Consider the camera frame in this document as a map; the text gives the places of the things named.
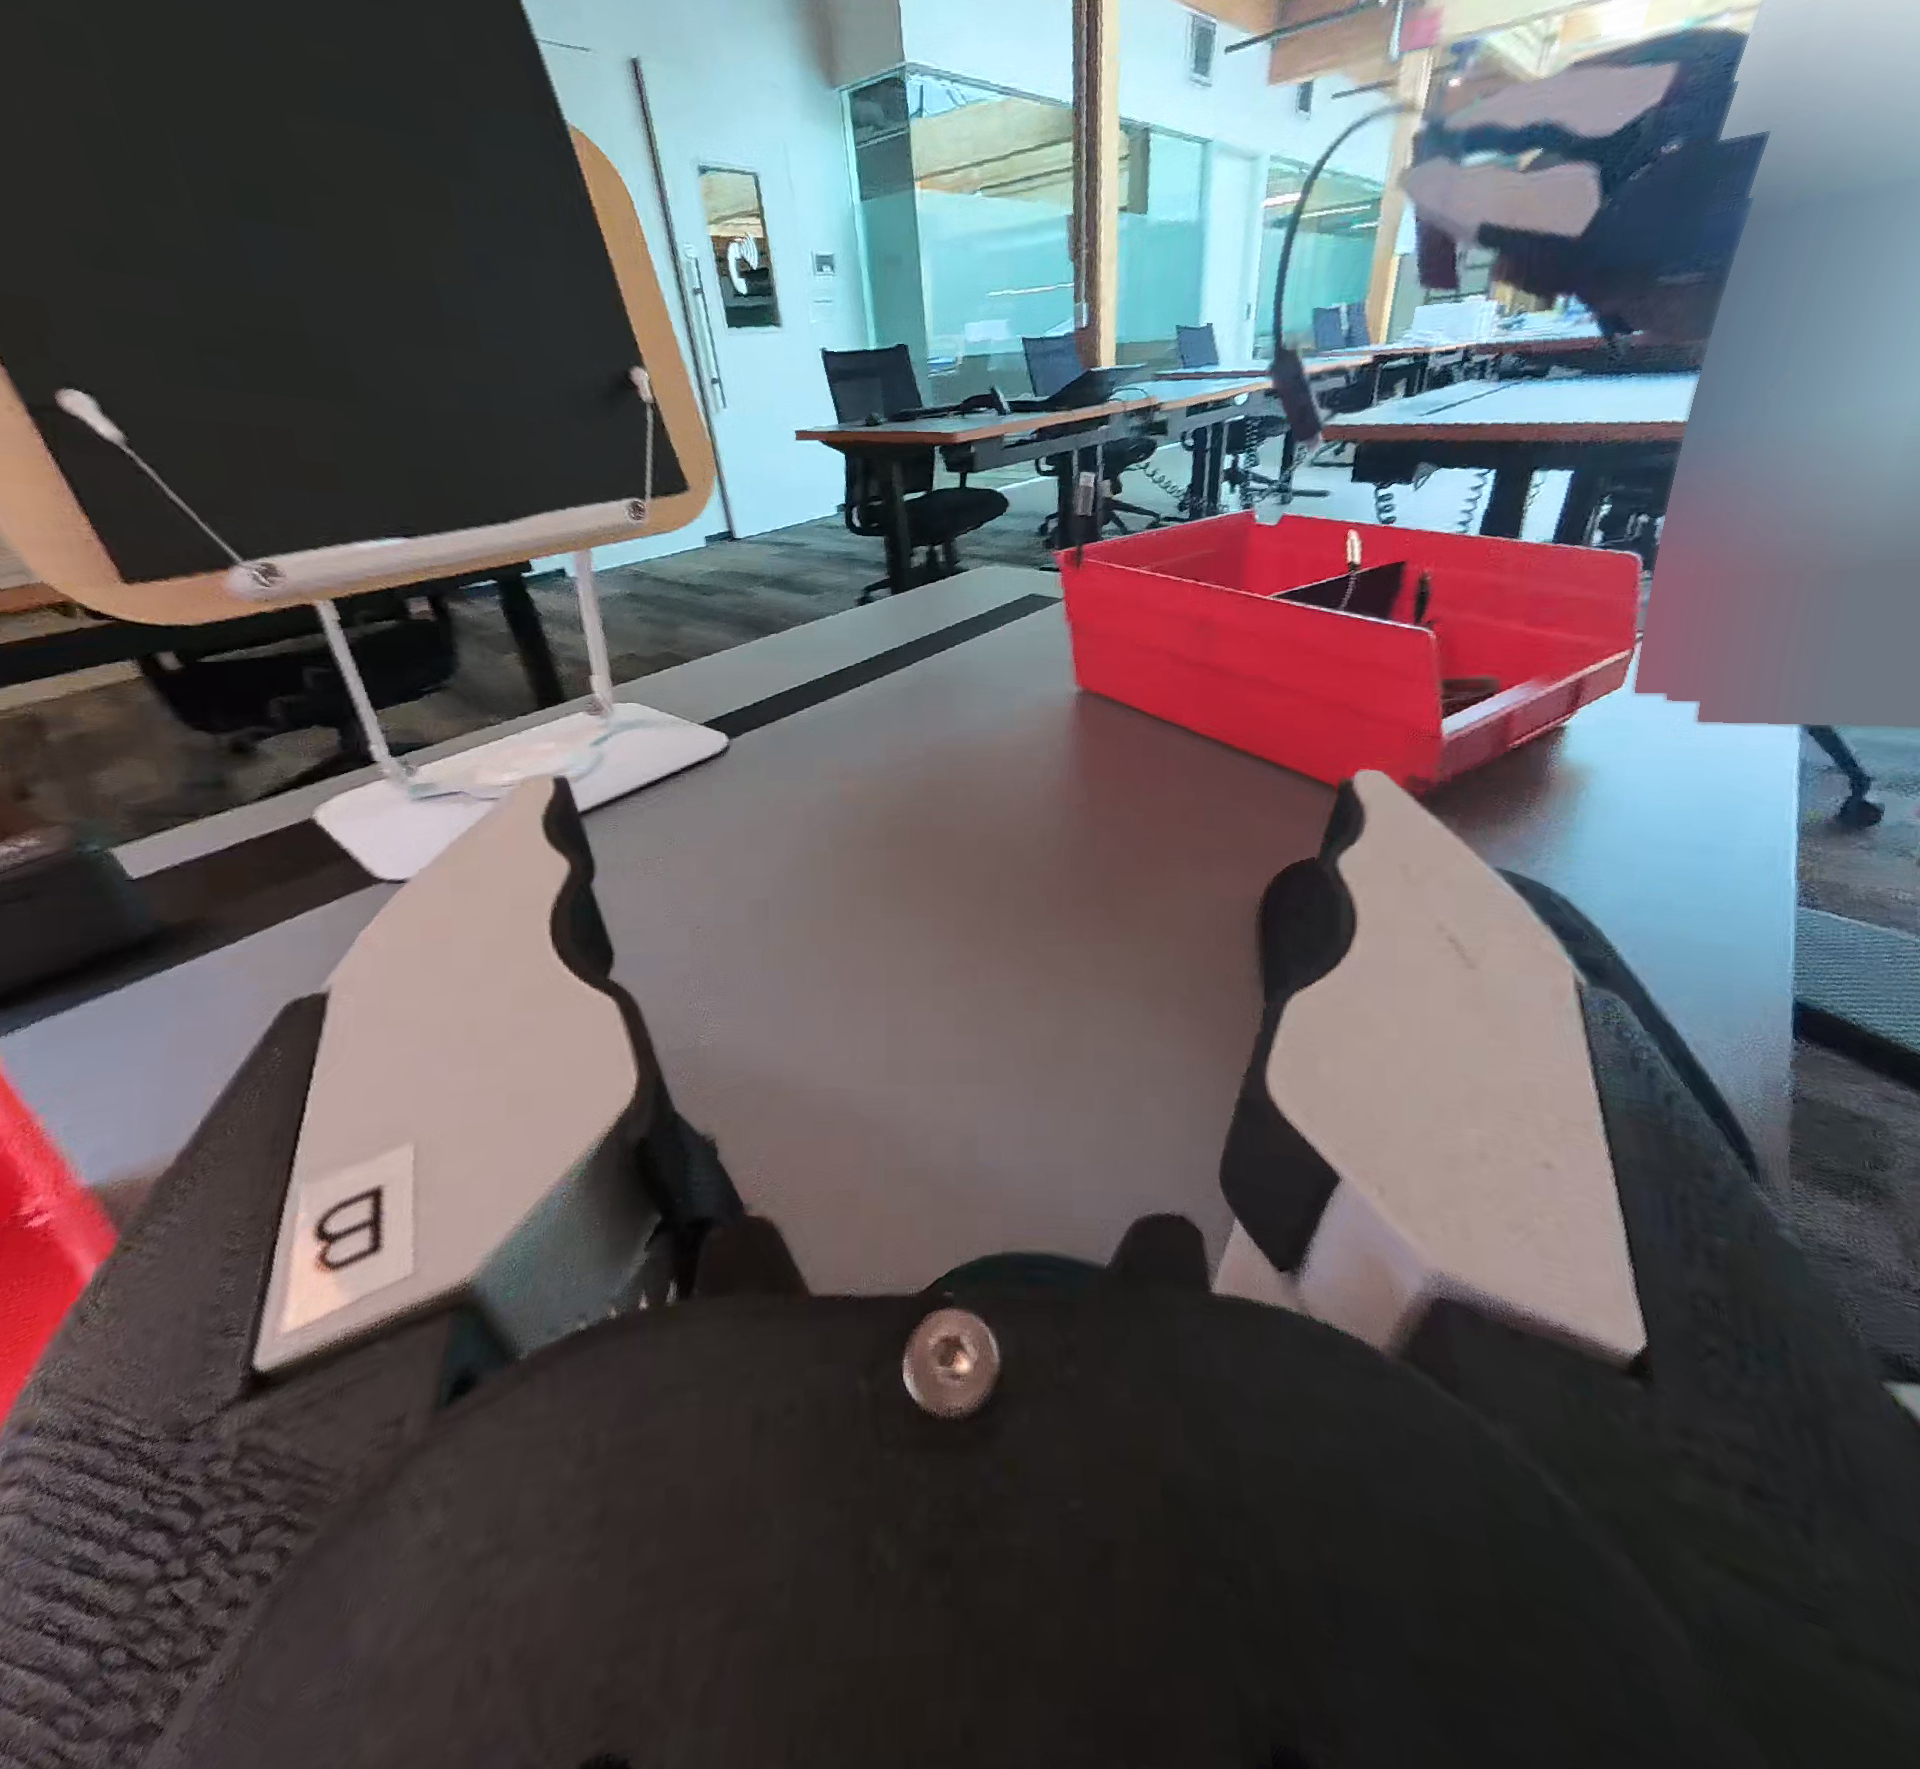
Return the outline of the black board with wooden rim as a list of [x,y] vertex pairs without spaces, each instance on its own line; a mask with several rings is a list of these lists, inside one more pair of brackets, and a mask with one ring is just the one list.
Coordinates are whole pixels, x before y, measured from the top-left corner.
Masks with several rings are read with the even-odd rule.
[[522,0],[4,0],[3,524],[179,627],[624,546],[716,460]]

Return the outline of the white board stand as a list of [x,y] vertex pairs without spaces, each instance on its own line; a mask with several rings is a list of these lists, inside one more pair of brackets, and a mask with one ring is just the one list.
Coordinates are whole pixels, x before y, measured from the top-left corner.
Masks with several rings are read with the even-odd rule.
[[[601,534],[637,530],[647,513],[642,498],[624,498],[466,532],[238,558],[229,566],[223,585],[236,601],[305,601],[321,616],[379,781],[326,799],[316,820],[371,875],[383,882],[414,877],[522,784],[563,781],[577,804],[591,810],[728,750],[722,729],[613,697],[591,550]],[[362,582],[393,589],[470,564],[555,554],[575,561],[591,678],[588,702],[479,747],[413,766],[386,740],[337,599]]]

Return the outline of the black case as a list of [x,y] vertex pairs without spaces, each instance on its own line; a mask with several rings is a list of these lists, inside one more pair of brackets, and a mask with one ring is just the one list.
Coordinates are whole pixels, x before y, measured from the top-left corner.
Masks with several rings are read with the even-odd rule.
[[62,824],[3,838],[3,1000],[115,960],[162,931],[113,847]]

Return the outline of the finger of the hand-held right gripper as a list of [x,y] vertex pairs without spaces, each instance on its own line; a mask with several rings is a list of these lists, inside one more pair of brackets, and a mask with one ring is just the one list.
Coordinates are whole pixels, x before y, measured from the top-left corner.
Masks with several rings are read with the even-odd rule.
[[1404,172],[1422,225],[1453,243],[1480,243],[1487,228],[1573,241],[1602,208],[1593,161],[1511,166],[1430,157]]
[[1580,142],[1636,124],[1666,97],[1680,63],[1594,61],[1513,83],[1423,129],[1423,145],[1533,145],[1542,137]]

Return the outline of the long wooden office desk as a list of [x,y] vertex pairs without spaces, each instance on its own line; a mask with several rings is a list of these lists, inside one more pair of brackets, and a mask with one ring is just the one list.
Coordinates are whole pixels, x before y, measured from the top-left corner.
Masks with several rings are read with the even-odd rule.
[[908,593],[945,580],[961,569],[965,538],[943,513],[916,516],[928,501],[948,507],[952,490],[938,485],[943,466],[976,479],[1018,460],[1064,460],[1058,481],[1054,542],[1081,551],[1104,528],[1109,501],[1109,453],[1132,440],[1154,445],[1192,438],[1188,505],[1215,513],[1225,476],[1224,433],[1240,422],[1282,420],[1275,380],[1263,371],[1225,371],[1213,378],[1148,378],[1128,383],[1105,403],[975,408],[930,411],[918,418],[879,418],[798,429],[799,441],[827,448],[846,471],[844,522],[852,534],[882,546],[885,578],[868,585],[863,601],[880,591]]

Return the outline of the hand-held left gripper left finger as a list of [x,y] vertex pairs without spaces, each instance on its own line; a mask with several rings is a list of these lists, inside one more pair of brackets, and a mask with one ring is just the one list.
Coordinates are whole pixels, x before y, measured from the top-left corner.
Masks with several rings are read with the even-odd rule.
[[563,781],[494,803],[350,944],[253,1368],[470,1311],[509,1356],[599,1322],[669,1225],[669,1092]]

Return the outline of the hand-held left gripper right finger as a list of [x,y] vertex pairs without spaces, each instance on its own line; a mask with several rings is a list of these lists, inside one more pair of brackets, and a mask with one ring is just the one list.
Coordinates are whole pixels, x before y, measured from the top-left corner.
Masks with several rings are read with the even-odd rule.
[[1215,1289],[1390,1352],[1453,1304],[1634,1363],[1646,1315],[1584,984],[1521,892],[1361,770],[1271,882],[1258,942]]

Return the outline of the white door with window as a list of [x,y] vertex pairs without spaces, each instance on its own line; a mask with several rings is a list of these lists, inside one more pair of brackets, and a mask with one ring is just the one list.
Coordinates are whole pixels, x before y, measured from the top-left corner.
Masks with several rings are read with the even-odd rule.
[[681,308],[694,386],[734,540],[786,522],[782,282],[770,243],[770,180],[743,124],[686,108],[656,59],[630,63],[667,236],[669,291]]

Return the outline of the red plastic bin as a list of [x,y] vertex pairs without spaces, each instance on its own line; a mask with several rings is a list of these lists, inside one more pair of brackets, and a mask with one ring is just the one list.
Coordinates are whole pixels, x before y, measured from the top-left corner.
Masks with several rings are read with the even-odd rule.
[[1083,690],[1317,783],[1414,795],[1616,693],[1628,551],[1232,513],[1056,556]]
[[3,1079],[4,1418],[115,1240],[97,1194]]

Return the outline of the wooden support post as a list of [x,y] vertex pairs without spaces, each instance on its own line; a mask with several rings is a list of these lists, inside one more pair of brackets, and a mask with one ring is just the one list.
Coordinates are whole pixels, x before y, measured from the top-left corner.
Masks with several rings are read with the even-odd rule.
[[1078,355],[1118,361],[1119,0],[1070,0],[1070,262]]

